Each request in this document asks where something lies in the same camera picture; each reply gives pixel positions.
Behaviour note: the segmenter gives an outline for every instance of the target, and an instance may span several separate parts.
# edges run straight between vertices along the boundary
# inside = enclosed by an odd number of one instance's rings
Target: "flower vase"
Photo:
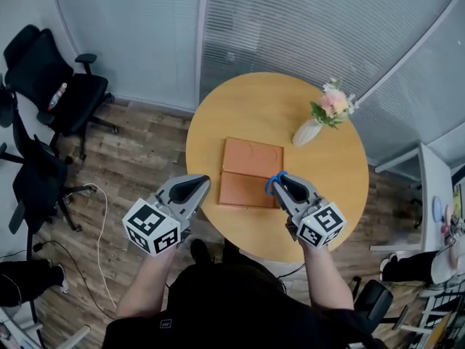
[[[294,146],[300,147],[313,140],[320,133],[323,125],[316,119],[311,118],[304,122],[292,137]]]

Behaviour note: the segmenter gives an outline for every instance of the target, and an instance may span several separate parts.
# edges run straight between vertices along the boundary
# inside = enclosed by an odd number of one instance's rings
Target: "person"
[[[196,239],[190,247],[195,264],[169,287],[167,308],[161,311],[176,247],[147,256],[118,304],[118,318],[108,325],[102,347],[257,342],[262,347],[347,348],[363,342],[366,348],[385,348],[354,312],[351,291],[328,248],[301,245],[312,307],[287,296],[279,279],[229,241],[222,263],[213,263],[206,245]]]
[[[69,292],[65,269],[48,260],[0,262],[0,306],[17,306],[32,301],[52,286]]]
[[[440,251],[423,252],[399,259],[391,254],[381,261],[379,280],[388,282],[424,281],[441,284],[465,273],[465,236]]]

